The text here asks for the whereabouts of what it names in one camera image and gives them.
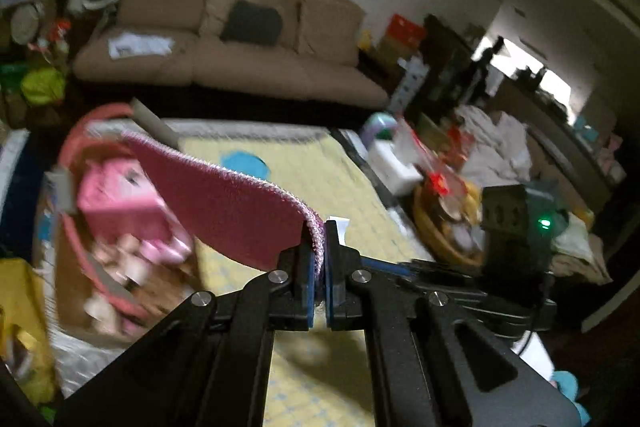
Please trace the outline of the pink resistance band grey handles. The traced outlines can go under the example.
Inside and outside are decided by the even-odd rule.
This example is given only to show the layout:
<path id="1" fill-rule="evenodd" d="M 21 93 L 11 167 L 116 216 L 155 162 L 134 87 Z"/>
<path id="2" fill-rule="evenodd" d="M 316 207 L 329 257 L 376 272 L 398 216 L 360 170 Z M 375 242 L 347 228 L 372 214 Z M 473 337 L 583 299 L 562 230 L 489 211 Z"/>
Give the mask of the pink resistance band grey handles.
<path id="1" fill-rule="evenodd" d="M 157 265 L 181 265 L 193 242 L 118 138 L 88 132 L 95 121 L 134 117 L 134 108 L 113 103 L 93 109 L 70 130 L 58 155 L 70 205 L 60 208 L 66 244 L 93 288 L 126 317 L 150 312 L 132 291 Z"/>

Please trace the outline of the pink handheld fan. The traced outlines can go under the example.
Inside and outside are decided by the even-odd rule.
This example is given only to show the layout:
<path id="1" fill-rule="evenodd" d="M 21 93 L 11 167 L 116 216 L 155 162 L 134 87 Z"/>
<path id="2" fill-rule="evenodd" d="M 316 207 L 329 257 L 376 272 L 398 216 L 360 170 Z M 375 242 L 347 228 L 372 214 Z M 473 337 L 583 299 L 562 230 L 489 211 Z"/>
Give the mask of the pink handheld fan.
<path id="1" fill-rule="evenodd" d="M 91 251 L 84 251 L 82 269 L 117 313 L 141 322 L 158 320 L 182 297 L 180 274 L 143 258 L 137 239 L 124 239 L 125 244 L 94 242 Z"/>

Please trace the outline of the purple green cup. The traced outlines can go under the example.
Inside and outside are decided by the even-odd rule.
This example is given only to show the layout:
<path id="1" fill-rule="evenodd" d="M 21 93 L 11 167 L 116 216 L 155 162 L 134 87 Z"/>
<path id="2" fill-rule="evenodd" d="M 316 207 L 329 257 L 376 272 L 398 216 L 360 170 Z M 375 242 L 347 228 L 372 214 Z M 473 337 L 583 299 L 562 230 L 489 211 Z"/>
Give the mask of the purple green cup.
<path id="1" fill-rule="evenodd" d="M 376 140 L 391 140 L 397 125 L 397 120 L 389 113 L 374 113 L 362 126 L 360 141 L 368 148 Z"/>

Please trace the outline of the teal round tin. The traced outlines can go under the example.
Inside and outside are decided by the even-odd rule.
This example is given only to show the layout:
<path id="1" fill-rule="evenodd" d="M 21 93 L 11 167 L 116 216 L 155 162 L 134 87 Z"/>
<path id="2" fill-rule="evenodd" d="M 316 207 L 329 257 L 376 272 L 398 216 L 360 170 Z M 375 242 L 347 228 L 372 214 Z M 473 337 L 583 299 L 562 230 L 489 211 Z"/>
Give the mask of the teal round tin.
<path id="1" fill-rule="evenodd" d="M 220 165 L 229 170 L 254 176 L 254 178 L 268 181 L 270 169 L 262 158 L 244 150 L 234 150 L 220 158 Z"/>

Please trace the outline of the pink towel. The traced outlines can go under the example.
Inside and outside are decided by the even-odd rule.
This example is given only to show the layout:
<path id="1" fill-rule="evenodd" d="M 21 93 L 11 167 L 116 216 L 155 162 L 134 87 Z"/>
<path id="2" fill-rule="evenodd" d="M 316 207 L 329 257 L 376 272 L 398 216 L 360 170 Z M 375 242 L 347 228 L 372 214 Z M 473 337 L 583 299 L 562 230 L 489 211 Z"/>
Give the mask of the pink towel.
<path id="1" fill-rule="evenodd" d="M 183 154 L 149 135 L 126 131 L 124 142 L 160 197 L 190 234 L 242 265 L 270 271 L 281 251 L 310 236 L 314 272 L 326 249 L 322 219 L 277 184 Z"/>

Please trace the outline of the wicker basket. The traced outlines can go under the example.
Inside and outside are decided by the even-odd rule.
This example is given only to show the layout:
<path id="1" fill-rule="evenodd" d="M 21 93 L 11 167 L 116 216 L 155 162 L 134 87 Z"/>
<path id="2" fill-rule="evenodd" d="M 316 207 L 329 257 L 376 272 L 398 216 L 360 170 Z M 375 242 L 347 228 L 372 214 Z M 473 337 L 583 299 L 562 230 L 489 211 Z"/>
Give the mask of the wicker basket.
<path id="1" fill-rule="evenodd" d="M 462 272 L 474 273 L 484 265 L 485 254 L 472 245 L 463 248 L 454 239 L 454 227 L 461 225 L 469 232 L 469 225 L 454 219 L 442 207 L 442 198 L 430 180 L 425 180 L 413 191 L 413 222 L 420 241 L 438 261 Z"/>

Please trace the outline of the cardboard box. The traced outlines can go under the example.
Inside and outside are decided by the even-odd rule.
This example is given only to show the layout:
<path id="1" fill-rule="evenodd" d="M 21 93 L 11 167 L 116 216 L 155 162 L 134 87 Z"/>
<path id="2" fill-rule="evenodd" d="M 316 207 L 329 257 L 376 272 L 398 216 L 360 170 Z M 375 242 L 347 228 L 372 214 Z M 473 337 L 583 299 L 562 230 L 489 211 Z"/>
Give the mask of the cardboard box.
<path id="1" fill-rule="evenodd" d="M 201 288 L 193 237 L 116 140 L 67 139 L 58 156 L 58 317 L 129 343 Z"/>

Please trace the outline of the white paper on sofa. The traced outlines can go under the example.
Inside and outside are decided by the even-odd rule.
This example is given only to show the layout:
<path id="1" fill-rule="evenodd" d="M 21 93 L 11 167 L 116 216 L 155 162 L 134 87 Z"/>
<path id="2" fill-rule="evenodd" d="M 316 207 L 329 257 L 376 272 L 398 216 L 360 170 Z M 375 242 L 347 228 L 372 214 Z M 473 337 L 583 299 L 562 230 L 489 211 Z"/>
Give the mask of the white paper on sofa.
<path id="1" fill-rule="evenodd" d="M 112 60 L 136 56 L 167 56 L 172 53 L 174 45 L 173 38 L 123 32 L 108 39 L 107 51 Z"/>

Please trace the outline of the brown sofa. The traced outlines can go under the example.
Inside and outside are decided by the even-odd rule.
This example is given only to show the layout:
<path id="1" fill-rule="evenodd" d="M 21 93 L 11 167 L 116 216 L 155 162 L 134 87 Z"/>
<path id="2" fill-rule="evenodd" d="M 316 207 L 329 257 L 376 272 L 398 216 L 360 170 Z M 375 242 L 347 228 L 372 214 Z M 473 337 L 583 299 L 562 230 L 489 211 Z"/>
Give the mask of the brown sofa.
<path id="1" fill-rule="evenodd" d="M 381 109 L 359 72 L 363 10 L 350 0 L 119 0 L 73 61 L 82 81 L 198 86 Z"/>

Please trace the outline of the pink product box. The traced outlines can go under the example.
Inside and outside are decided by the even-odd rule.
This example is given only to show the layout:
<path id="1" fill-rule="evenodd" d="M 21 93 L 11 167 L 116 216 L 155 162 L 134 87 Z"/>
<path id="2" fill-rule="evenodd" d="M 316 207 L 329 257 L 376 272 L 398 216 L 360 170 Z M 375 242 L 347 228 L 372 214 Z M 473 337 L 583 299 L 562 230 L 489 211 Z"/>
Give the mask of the pink product box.
<path id="1" fill-rule="evenodd" d="M 191 235 L 134 158 L 91 161 L 77 206 L 94 237 L 113 244 L 134 236 L 142 257 L 154 263 L 176 265 L 192 253 Z"/>

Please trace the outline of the dark green cushion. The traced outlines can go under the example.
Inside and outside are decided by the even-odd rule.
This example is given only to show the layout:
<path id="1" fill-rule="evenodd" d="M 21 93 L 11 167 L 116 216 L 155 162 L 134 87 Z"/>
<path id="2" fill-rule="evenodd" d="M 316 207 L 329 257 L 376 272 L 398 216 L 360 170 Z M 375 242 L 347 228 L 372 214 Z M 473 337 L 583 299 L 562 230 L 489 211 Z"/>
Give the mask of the dark green cushion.
<path id="1" fill-rule="evenodd" d="M 282 28 L 283 20 L 276 9 L 238 0 L 232 5 L 220 38 L 222 41 L 274 46 Z"/>

